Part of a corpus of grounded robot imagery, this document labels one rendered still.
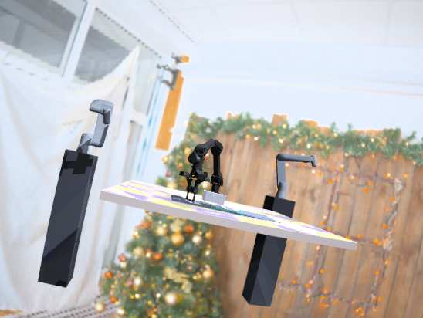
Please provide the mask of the light blue flat mat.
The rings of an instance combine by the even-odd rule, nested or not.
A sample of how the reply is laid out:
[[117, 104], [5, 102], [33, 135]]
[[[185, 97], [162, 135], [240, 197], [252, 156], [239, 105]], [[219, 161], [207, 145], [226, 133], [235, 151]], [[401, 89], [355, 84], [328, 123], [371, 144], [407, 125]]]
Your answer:
[[[210, 207], [212, 207], [212, 208], [219, 208], [219, 209], [222, 209], [222, 210], [226, 210], [226, 209], [224, 209], [224, 208], [221, 208], [221, 207], [219, 207], [220, 205], [213, 205], [213, 204], [209, 204], [209, 203], [206, 203], [206, 202], [202, 202], [202, 201], [196, 201], [195, 200], [195, 202], [197, 202], [197, 203], [199, 203], [200, 205], [198, 205], [198, 204], [194, 204], [194, 203], [190, 203], [190, 202], [188, 202], [188, 201], [185, 201], [185, 200], [183, 200], [183, 199], [181, 199], [180, 197], [178, 197], [178, 196], [173, 196], [173, 195], [171, 195], [171, 199], [172, 199], [172, 201], [176, 201], [176, 202], [180, 202], [180, 203], [184, 203], [184, 204], [187, 204], [187, 205], [194, 205], [194, 206], [198, 206], [198, 207], [205, 207], [205, 208], [208, 208], [208, 209], [210, 209]], [[267, 217], [267, 216], [265, 216], [265, 215], [262, 215], [262, 214], [258, 214], [258, 213], [255, 213], [255, 212], [250, 212], [250, 211], [245, 211], [245, 210], [241, 210], [241, 209], [238, 209], [240, 212], [242, 212], [242, 213], [246, 213], [246, 215], [245, 216], [247, 216], [247, 217], [251, 217], [251, 218], [257, 218], [257, 219], [262, 219], [262, 220], [264, 220], [265, 219], [265, 221], [272, 221], [272, 222], [278, 222], [277, 220], [274, 220], [274, 219], [272, 219], [272, 218], [269, 218], [269, 217]], [[229, 211], [229, 210], [226, 210], [226, 211]], [[255, 214], [254, 214], [255, 213]], [[281, 222], [278, 222], [278, 223], [281, 223]]]

